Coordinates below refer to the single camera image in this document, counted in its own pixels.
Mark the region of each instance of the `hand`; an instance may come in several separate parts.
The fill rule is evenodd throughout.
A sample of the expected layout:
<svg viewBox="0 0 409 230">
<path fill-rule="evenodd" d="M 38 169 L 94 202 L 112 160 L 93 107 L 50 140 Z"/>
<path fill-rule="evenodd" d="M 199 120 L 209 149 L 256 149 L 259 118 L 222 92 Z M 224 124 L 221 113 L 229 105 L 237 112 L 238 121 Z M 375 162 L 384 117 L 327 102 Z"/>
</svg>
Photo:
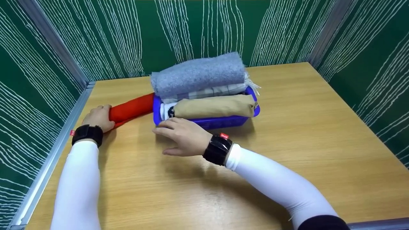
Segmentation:
<svg viewBox="0 0 409 230">
<path fill-rule="evenodd" d="M 99 126 L 104 133 L 108 132 L 115 125 L 115 122 L 109 120 L 111 107 L 111 105 L 104 105 L 91 109 L 90 113 L 82 121 L 82 125 Z"/>
<path fill-rule="evenodd" d="M 176 148 L 165 149 L 163 154 L 171 156 L 203 155 L 209 145 L 212 135 L 196 123 L 181 119 L 169 118 L 162 121 L 153 132 L 174 140 Z"/>
</svg>

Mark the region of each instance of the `white arm sleeve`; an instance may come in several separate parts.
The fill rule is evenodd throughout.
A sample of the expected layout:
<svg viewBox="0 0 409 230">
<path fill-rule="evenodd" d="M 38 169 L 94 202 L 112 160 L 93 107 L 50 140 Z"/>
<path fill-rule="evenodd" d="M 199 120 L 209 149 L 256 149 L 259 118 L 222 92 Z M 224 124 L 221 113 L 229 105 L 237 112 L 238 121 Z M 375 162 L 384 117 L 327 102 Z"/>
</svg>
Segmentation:
<svg viewBox="0 0 409 230">
<path fill-rule="evenodd" d="M 58 184 L 51 230 L 101 229 L 98 153 L 92 141 L 80 141 L 72 146 Z"/>
<path fill-rule="evenodd" d="M 295 229 L 319 215 L 338 216 L 319 190 L 308 180 L 265 157 L 234 144 L 226 168 L 236 172 L 264 195 L 284 206 Z"/>
</svg>

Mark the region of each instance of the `beige cloth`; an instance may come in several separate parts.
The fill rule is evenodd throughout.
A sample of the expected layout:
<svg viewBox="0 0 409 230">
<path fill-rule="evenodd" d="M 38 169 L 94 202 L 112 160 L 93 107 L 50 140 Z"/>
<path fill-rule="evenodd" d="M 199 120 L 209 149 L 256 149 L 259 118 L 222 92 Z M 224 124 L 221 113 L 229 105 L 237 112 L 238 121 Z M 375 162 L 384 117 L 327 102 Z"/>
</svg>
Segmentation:
<svg viewBox="0 0 409 230">
<path fill-rule="evenodd" d="M 228 117 L 233 115 L 253 117 L 257 102 L 251 95 L 183 99 L 174 106 L 175 117 L 185 119 Z"/>
</svg>

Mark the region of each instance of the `rolled red cloth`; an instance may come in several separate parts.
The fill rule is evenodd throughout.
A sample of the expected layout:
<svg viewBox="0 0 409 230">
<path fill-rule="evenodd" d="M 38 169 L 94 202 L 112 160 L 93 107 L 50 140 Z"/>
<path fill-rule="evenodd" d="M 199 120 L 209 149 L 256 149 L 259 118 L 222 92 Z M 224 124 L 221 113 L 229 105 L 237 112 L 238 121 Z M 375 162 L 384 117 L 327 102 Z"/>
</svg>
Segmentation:
<svg viewBox="0 0 409 230">
<path fill-rule="evenodd" d="M 115 122 L 114 129 L 139 116 L 153 112 L 153 95 L 150 93 L 114 106 L 109 111 L 109 120 Z"/>
</svg>

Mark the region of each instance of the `wooden table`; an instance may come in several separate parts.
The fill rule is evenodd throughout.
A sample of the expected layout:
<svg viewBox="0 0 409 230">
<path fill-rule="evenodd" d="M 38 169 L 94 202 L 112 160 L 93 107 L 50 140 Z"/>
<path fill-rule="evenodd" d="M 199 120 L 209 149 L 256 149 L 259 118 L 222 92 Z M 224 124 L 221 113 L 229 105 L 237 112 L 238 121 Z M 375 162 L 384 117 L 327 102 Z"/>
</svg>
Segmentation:
<svg viewBox="0 0 409 230">
<path fill-rule="evenodd" d="M 308 63 L 253 67 L 261 113 L 223 132 L 311 181 L 346 222 L 408 217 L 409 171 Z M 79 118 L 150 93 L 148 77 L 99 81 Z M 111 132 L 100 148 L 103 229 L 281 229 L 286 211 L 235 173 L 201 157 L 164 156 L 152 115 Z M 70 141 L 28 224 L 47 229 Z"/>
</svg>

